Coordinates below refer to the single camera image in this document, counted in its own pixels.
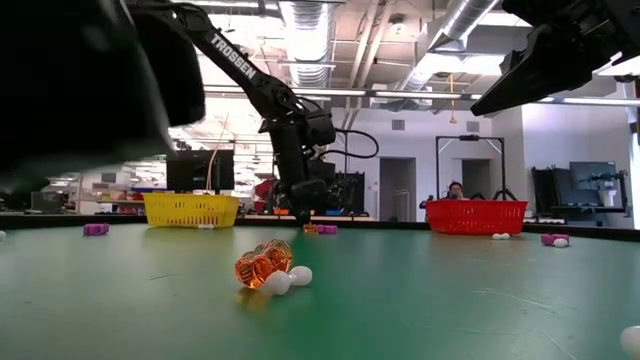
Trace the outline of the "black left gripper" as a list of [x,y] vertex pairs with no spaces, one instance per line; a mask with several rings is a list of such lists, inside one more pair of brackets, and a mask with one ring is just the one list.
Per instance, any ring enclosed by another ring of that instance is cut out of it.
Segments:
[[324,205],[329,185],[335,178],[335,168],[334,163],[320,159],[285,168],[285,195],[291,212],[298,213],[296,222],[299,226],[311,224],[311,209]]

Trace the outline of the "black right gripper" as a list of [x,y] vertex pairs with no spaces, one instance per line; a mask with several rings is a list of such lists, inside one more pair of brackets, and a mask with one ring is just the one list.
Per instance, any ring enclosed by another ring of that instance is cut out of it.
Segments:
[[504,0],[504,11],[533,27],[527,46],[503,61],[502,76],[472,106],[475,115],[517,107],[580,87],[595,66],[639,55],[633,0]]

